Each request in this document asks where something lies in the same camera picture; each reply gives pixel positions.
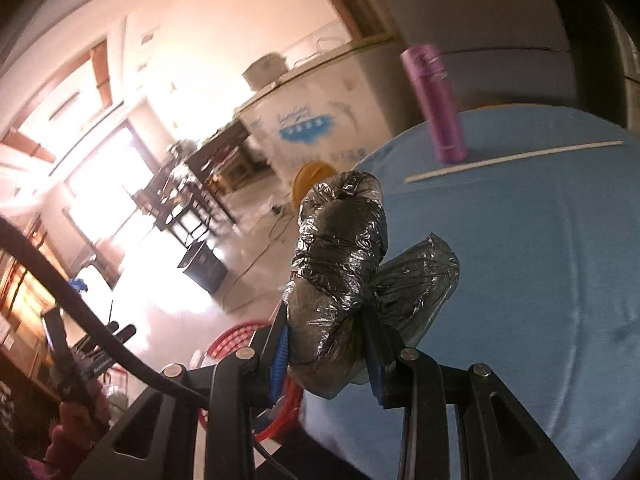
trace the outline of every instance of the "white container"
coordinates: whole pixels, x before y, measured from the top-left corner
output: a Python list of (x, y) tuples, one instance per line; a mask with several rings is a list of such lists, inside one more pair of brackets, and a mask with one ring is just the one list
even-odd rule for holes
[(283, 182), (290, 185), (310, 160), (350, 170), (422, 121), (400, 61), (404, 48), (389, 36), (351, 42), (292, 70), (239, 108)]
[(289, 71), (287, 61), (277, 52), (262, 56), (249, 65), (242, 77), (254, 92), (262, 90)]

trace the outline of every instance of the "orange object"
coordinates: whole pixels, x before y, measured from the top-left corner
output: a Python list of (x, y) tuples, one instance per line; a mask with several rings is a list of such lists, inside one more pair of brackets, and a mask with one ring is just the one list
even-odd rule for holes
[(296, 210), (300, 209), (302, 199), (315, 184), (336, 173), (331, 165), (322, 160), (310, 160), (302, 166), (293, 180), (291, 189), (292, 202)]

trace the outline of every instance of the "purple bottle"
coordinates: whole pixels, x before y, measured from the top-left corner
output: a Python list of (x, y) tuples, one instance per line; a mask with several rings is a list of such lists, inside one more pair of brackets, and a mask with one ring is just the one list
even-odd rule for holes
[(412, 46), (400, 57), (422, 113), (429, 120), (438, 158), (447, 164), (462, 162), (466, 157), (465, 139), (438, 49), (433, 44)]

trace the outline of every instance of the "white stick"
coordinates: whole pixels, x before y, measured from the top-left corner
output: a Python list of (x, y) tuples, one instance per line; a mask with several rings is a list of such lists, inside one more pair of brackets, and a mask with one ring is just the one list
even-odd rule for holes
[(576, 152), (578, 150), (588, 150), (590, 148), (603, 148), (604, 146), (620, 146), (624, 144), (622, 140), (608, 140), (607, 142), (590, 142), (589, 144), (575, 144), (573, 146), (563, 146), (562, 148), (549, 148), (548, 150), (538, 150), (537, 152), (518, 153), (517, 155), (499, 156), (498, 158), (489, 158), (488, 160), (480, 160), (479, 162), (470, 162), (468, 164), (459, 164), (449, 168), (441, 168), (440, 170), (428, 171), (417, 175), (407, 177), (404, 182), (417, 182), (426, 180), (434, 176), (442, 176), (449, 173), (457, 173), (458, 171), (473, 170), (475, 168), (483, 168), (484, 166), (492, 166), (509, 162), (511, 160), (521, 160), (523, 158), (531, 158), (534, 156), (551, 155), (552, 153)]

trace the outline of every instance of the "red basket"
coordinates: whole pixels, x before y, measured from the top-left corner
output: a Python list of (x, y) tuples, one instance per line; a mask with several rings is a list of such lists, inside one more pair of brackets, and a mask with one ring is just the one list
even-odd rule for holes
[[(249, 346), (255, 331), (269, 325), (270, 323), (268, 321), (261, 320), (246, 321), (236, 325), (217, 338), (207, 350), (207, 354), (218, 362), (232, 352)], [(258, 441), (277, 437), (295, 427), (300, 414), (302, 393), (302, 388), (287, 376), (282, 389), (282, 395), (285, 397), (284, 404), (273, 422), (255, 435)], [(198, 419), (206, 431), (207, 413), (201, 409), (198, 414)]]

